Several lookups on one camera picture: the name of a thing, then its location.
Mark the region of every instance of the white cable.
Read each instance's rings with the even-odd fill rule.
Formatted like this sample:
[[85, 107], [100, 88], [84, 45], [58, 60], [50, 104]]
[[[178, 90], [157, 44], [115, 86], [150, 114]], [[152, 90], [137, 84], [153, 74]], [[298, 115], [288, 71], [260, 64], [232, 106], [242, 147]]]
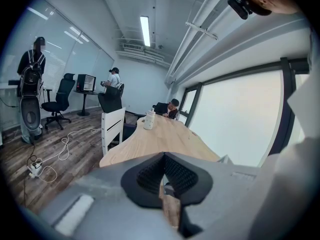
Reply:
[[[38, 157], [38, 158], [35, 160], [35, 163], [39, 160], [39, 161], [41, 161], [41, 164], [43, 164], [43, 163], [47, 162], [48, 160], [50, 160], [50, 159], [52, 159], [52, 158], [55, 158], [55, 157], [58, 157], [58, 159], [59, 159], [60, 161], [66, 160], [66, 159], [69, 157], [69, 155], [70, 155], [70, 153], [69, 153], [69, 146], [68, 146], [68, 143], [69, 143], [69, 140], [70, 140], [70, 139], [69, 139], [69, 135], [70, 135], [70, 134], [73, 134], [73, 133], [78, 133], [78, 132], [84, 131], [84, 130], [91, 130], [90, 132], [91, 132], [92, 134], [95, 134], [97, 131], [99, 131], [99, 130], [101, 130], [101, 129], [85, 128], [85, 129], [80, 129], [80, 130], [76, 130], [76, 131], [72, 131], [72, 132], [68, 133], [68, 135], [66, 136], [66, 138], [62, 138], [62, 139], [61, 139], [61, 142], [64, 143], [64, 147], [63, 147], [63, 149], [62, 149], [61, 152], [59, 152], [58, 154], [56, 154], [56, 155], [54, 155], [54, 156], [52, 156], [52, 157], [50, 157], [50, 158], [48, 158], [48, 159], [46, 159], [46, 160], [44, 160], [44, 161], [42, 160], [42, 158]], [[66, 149], [68, 150], [68, 155], [66, 156], [66, 158], [61, 159], [61, 158], [60, 158], [60, 155], [61, 155]], [[46, 180], [40, 178], [40, 175], [44, 172], [44, 170], [45, 170], [47, 167], [51, 168], [51, 169], [55, 172], [55, 178], [54, 178], [53, 180], [51, 180], [51, 181], [46, 181]], [[35, 175], [35, 176], [38, 177], [40, 180], [42, 180], [42, 181], [45, 182], [45, 183], [52, 183], [52, 182], [54, 182], [54, 181], [58, 178], [58, 174], [57, 174], [56, 170], [53, 169], [53, 168], [52, 168], [51, 166], [49, 166], [49, 165], [45, 166], [45, 167], [42, 169], [42, 171], [41, 171], [38, 175]]]

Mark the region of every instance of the black cap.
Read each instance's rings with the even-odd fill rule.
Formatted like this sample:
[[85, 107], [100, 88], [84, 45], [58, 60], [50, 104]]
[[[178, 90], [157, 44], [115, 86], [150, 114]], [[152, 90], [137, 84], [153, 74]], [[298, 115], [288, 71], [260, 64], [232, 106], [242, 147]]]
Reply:
[[111, 73], [114, 71], [116, 74], [119, 74], [119, 69], [117, 67], [114, 67], [113, 69], [110, 69], [109, 72]]
[[241, 2], [244, 3], [245, 6], [248, 7], [255, 14], [267, 16], [272, 13], [272, 11], [263, 9], [260, 5], [256, 4], [252, 0], [241, 0]]
[[34, 41], [35, 45], [40, 45], [40, 46], [45, 46], [46, 45], [46, 40], [44, 37], [39, 36], [35, 41]]

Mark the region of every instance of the white t-shirt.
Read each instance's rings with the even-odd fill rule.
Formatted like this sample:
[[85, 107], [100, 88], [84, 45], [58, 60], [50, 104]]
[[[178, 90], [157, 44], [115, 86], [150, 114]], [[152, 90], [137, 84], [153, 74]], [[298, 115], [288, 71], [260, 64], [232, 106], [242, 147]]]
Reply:
[[111, 74], [108, 77], [108, 81], [111, 82], [110, 86], [116, 87], [117, 84], [121, 83], [119, 74]]

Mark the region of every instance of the white chair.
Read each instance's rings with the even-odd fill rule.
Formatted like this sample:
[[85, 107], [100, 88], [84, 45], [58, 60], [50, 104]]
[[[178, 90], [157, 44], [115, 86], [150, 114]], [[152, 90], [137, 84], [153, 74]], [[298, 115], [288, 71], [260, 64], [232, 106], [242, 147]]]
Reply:
[[126, 108], [123, 107], [119, 110], [102, 113], [101, 115], [101, 138], [102, 138], [102, 151], [103, 156], [108, 153], [108, 145], [118, 135], [119, 144], [122, 143], [124, 122], [125, 122]]

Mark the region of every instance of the chair backrest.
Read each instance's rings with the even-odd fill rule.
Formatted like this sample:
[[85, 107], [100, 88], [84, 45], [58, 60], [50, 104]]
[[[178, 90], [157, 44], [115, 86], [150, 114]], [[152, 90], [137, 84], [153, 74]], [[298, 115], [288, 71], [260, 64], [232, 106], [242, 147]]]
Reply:
[[121, 98], [118, 94], [114, 95], [109, 88], [105, 93], [98, 93], [98, 99], [104, 113], [110, 113], [122, 109]]
[[126, 108], [121, 108], [101, 115], [101, 139], [103, 156], [108, 153], [108, 145], [119, 135], [119, 144], [122, 143]]
[[66, 73], [60, 81], [55, 101], [60, 104], [61, 111], [65, 111], [69, 107], [68, 97], [76, 83], [76, 81], [72, 79], [73, 75], [74, 74]]

